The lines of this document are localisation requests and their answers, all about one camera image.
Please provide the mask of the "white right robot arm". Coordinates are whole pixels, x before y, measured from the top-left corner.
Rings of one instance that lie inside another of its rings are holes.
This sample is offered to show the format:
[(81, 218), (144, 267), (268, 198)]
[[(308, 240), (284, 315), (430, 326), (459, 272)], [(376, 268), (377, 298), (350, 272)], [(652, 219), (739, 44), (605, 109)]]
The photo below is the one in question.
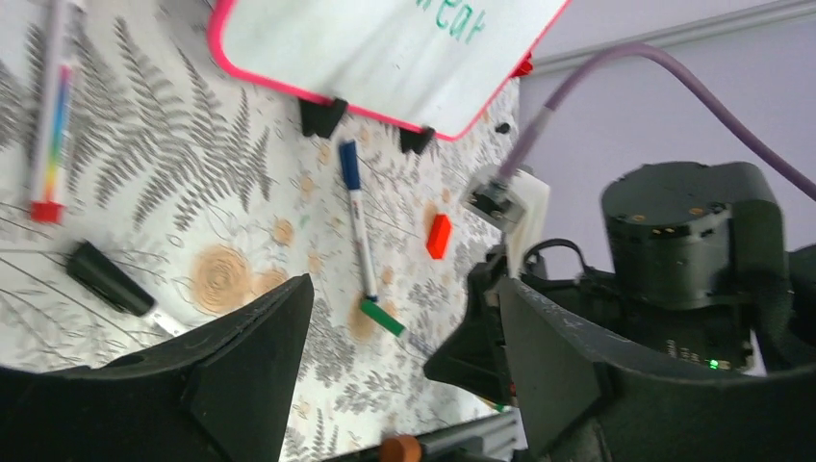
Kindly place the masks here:
[(815, 409), (815, 250), (789, 252), (781, 209), (748, 163), (647, 165), (602, 193), (612, 271), (551, 279), (532, 245), (469, 274), (434, 381), (548, 414)]

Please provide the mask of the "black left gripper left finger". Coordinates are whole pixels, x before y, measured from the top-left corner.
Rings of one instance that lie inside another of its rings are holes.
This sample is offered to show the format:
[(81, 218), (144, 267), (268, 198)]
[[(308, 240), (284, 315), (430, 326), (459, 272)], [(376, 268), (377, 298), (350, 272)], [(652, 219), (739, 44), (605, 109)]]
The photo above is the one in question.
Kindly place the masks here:
[(299, 275), (98, 369), (3, 369), (2, 459), (277, 460), (314, 296)]

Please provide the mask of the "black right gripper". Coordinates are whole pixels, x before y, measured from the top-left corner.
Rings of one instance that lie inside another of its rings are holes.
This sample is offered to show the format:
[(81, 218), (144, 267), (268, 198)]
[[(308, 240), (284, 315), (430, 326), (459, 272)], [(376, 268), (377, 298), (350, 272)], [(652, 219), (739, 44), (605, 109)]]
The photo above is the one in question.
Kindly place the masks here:
[(724, 239), (615, 240), (615, 268), (571, 280), (509, 276), (496, 255), (471, 273), (465, 324), (426, 378), (530, 408), (743, 408), (748, 296)]

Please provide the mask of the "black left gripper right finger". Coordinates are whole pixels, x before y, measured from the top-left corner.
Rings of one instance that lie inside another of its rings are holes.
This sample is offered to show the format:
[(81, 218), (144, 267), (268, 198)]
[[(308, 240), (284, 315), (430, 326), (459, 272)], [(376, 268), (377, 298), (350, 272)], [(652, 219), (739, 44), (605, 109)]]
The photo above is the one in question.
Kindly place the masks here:
[(498, 285), (531, 452), (554, 461), (811, 461), (815, 370), (712, 370)]

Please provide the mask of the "pink framed whiteboard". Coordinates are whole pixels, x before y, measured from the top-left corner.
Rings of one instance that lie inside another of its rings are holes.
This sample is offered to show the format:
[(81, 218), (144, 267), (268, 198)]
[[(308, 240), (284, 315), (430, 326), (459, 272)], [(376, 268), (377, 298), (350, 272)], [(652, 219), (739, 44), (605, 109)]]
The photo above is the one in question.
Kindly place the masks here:
[(358, 115), (461, 138), (555, 20), (563, 1), (218, 1), (210, 53), (233, 78), (344, 100)]

